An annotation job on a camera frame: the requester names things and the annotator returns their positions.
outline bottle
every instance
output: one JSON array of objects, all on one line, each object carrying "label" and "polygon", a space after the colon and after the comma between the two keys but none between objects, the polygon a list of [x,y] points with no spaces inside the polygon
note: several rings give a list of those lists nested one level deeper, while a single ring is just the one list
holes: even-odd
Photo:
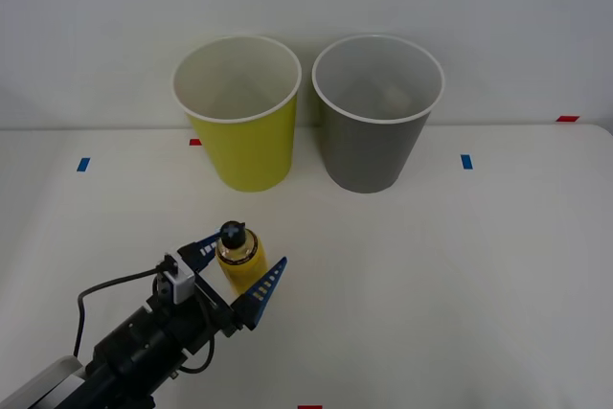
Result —
[{"label": "bottle", "polygon": [[258,236],[245,228],[244,222],[230,220],[221,226],[219,234],[217,261],[240,295],[268,271],[264,248]]}]

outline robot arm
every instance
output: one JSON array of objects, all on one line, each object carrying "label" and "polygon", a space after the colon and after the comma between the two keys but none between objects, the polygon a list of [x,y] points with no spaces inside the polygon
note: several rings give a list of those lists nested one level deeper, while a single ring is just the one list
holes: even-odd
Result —
[{"label": "robot arm", "polygon": [[[151,394],[167,378],[206,368],[219,331],[230,337],[245,326],[257,326],[287,262],[281,259],[228,306],[199,275],[215,255],[215,241],[212,236],[166,255],[145,306],[94,348],[84,368],[76,369],[76,358],[64,358],[1,402],[0,409],[152,408]],[[198,370],[184,368],[188,357],[207,343],[207,363]],[[82,383],[73,390],[75,375]]]}]

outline tape marker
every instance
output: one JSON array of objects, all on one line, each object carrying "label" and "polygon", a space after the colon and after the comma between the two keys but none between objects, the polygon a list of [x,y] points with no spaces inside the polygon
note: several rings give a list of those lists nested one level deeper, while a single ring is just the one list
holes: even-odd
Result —
[{"label": "tape marker", "polygon": [[470,155],[462,154],[462,166],[465,170],[472,170],[472,160],[470,160]]},{"label": "tape marker", "polygon": [[87,166],[89,165],[89,160],[89,157],[81,158],[79,166],[77,167],[77,172],[85,172],[85,170],[87,170]]},{"label": "tape marker", "polygon": [[566,123],[572,123],[572,122],[576,122],[579,119],[579,115],[560,115],[556,122],[566,122]]}]

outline white table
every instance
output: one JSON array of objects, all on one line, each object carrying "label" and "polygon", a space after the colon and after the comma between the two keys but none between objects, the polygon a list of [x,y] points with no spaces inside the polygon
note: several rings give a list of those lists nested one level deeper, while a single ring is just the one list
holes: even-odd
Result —
[{"label": "white table", "polygon": [[[284,277],[260,326],[220,336],[210,370],[167,382],[159,407],[613,404],[607,132],[429,126],[395,186],[371,195],[328,178],[310,130],[285,181],[252,194],[225,187],[191,137],[0,132],[0,398],[70,354],[80,291],[235,218],[271,262],[288,257]],[[88,298],[81,361],[149,283]]]}]

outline cup rim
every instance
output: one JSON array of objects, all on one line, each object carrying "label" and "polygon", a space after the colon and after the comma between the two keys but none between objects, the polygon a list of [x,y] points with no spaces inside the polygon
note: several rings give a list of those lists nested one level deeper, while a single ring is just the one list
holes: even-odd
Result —
[{"label": "cup rim", "polygon": [[[327,52],[329,52],[332,48],[336,47],[337,45],[339,45],[341,43],[348,42],[348,41],[351,41],[351,40],[360,39],[360,38],[372,38],[372,37],[387,38],[387,39],[391,39],[391,40],[396,40],[398,42],[402,42],[404,45],[408,45],[408,46],[413,47],[413,48],[419,50],[420,52],[424,53],[427,57],[429,57],[432,60],[432,62],[434,62],[435,66],[439,70],[439,74],[441,74],[441,90],[439,91],[439,94],[437,95],[435,100],[430,105],[428,105],[425,109],[423,109],[421,112],[418,112],[417,114],[414,114],[414,115],[410,115],[408,117],[403,117],[401,119],[370,119],[368,117],[361,117],[359,115],[352,114],[351,112],[348,112],[347,110],[341,109],[339,106],[337,106],[336,104],[331,102],[328,98],[326,98],[326,96],[324,96],[324,92],[319,88],[319,84],[317,83],[317,78],[315,77],[315,75],[317,73],[317,67],[319,66],[319,63],[322,60],[322,58],[324,57],[324,55]],[[416,119],[418,119],[420,117],[423,117],[424,115],[426,115],[426,114],[428,114],[428,113],[430,113],[432,111],[433,107],[436,105],[436,103],[443,96],[443,92],[444,92],[444,88],[445,88],[445,78],[444,78],[443,67],[441,66],[441,64],[437,61],[437,59],[430,52],[428,52],[425,48],[421,47],[417,43],[414,43],[414,42],[412,42],[410,40],[406,40],[406,39],[401,38],[401,37],[397,37],[395,35],[388,35],[388,34],[359,34],[359,35],[351,35],[349,37],[344,37],[344,38],[341,38],[340,40],[336,40],[335,42],[331,43],[328,47],[326,47],[324,49],[324,51],[319,54],[317,59],[315,59],[315,63],[313,64],[313,68],[311,70],[311,80],[313,81],[313,86],[315,87],[315,91],[317,92],[317,95],[322,99],[323,102],[326,103],[326,105],[328,107],[330,107],[331,109],[335,110],[339,114],[342,114],[342,115],[344,115],[346,117],[349,117],[350,119],[354,119],[354,120],[357,120],[358,122],[366,122],[368,124],[374,124],[374,125],[396,125],[396,124],[403,124],[405,122],[411,122],[411,121],[416,120]]]},{"label": "cup rim", "polygon": [[[261,113],[256,114],[256,115],[252,115],[250,117],[242,117],[240,119],[215,119],[213,117],[206,117],[204,115],[198,114],[197,112],[194,112],[191,109],[189,109],[188,107],[186,107],[185,104],[183,104],[181,102],[181,100],[179,99],[179,97],[177,96],[177,94],[176,94],[176,87],[175,87],[176,75],[177,75],[177,72],[178,72],[179,68],[181,67],[181,65],[185,62],[185,60],[187,58],[189,58],[194,53],[197,53],[197,52],[201,51],[203,48],[206,48],[206,47],[209,47],[211,45],[217,44],[218,42],[221,42],[221,41],[224,41],[224,40],[232,40],[232,39],[237,39],[237,38],[255,38],[257,40],[263,40],[263,41],[272,43],[274,45],[277,45],[278,47],[281,47],[286,52],[288,52],[289,55],[291,56],[291,58],[293,59],[294,64],[296,65],[296,69],[298,70],[298,75],[296,76],[296,83],[294,84],[294,87],[292,88],[292,90],[285,97],[285,99],[283,99],[281,102],[279,102],[278,104],[274,105],[270,109],[265,110],[264,112],[261,112]],[[284,107],[288,102],[290,102],[294,98],[294,96],[296,96],[296,93],[298,93],[298,88],[300,87],[300,83],[301,83],[302,79],[303,79],[303,69],[302,69],[302,66],[300,65],[300,60],[298,59],[298,57],[296,57],[296,54],[294,52],[292,52],[289,47],[287,47],[286,45],[282,44],[280,41],[275,40],[273,38],[265,37],[263,35],[251,35],[251,34],[225,35],[224,37],[220,37],[220,38],[211,40],[209,42],[206,42],[205,44],[203,44],[203,45],[199,46],[198,48],[196,48],[195,50],[191,51],[187,56],[183,57],[183,59],[181,59],[181,62],[179,63],[179,65],[174,70],[174,73],[172,74],[172,94],[174,95],[174,99],[179,104],[179,106],[187,114],[191,115],[192,117],[195,117],[198,120],[203,120],[204,122],[211,122],[213,124],[224,124],[224,125],[244,124],[246,122],[253,122],[254,120],[266,117],[267,115],[270,115],[270,114],[278,111],[282,107]]]}]

